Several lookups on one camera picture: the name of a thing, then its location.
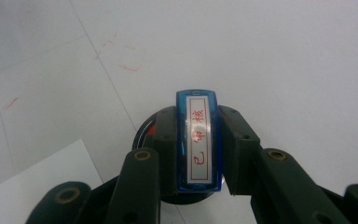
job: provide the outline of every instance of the red mark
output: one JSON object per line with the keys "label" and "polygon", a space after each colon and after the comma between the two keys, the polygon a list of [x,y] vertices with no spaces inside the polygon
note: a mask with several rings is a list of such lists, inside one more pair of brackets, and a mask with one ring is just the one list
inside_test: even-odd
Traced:
{"label": "red mark", "polygon": [[16,98],[14,98],[14,100],[12,100],[12,101],[10,102],[10,104],[5,105],[5,106],[4,106],[4,110],[8,110],[8,109],[14,104],[14,102],[16,102],[18,99],[19,99],[19,98],[16,97]]}
{"label": "red mark", "polygon": [[205,137],[205,135],[202,134],[202,132],[193,131],[191,134],[191,138],[194,140],[194,142],[198,143],[202,140],[202,138]]}
{"label": "red mark", "polygon": [[203,120],[203,110],[195,110],[193,112],[193,115],[193,119],[201,123],[201,121]]}
{"label": "red mark", "polygon": [[140,68],[140,66],[139,67],[128,67],[126,64],[119,64],[118,66],[120,66],[126,70],[132,71],[132,72],[138,72],[138,70]]}

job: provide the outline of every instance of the white label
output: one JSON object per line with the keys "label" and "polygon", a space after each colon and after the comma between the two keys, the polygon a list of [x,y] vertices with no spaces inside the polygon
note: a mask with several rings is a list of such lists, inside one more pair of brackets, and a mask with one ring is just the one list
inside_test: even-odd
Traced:
{"label": "white label", "polygon": [[212,183],[211,118],[208,96],[186,97],[187,183]]}

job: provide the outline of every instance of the white floor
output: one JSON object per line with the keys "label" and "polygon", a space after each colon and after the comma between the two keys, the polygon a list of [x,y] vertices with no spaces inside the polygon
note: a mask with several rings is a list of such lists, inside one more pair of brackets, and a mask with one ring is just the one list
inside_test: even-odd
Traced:
{"label": "white floor", "polygon": [[[142,122],[195,88],[318,184],[358,183],[351,0],[0,0],[0,183],[80,138],[107,181]],[[174,223],[255,222],[249,198],[214,197],[223,209],[164,209]]]}

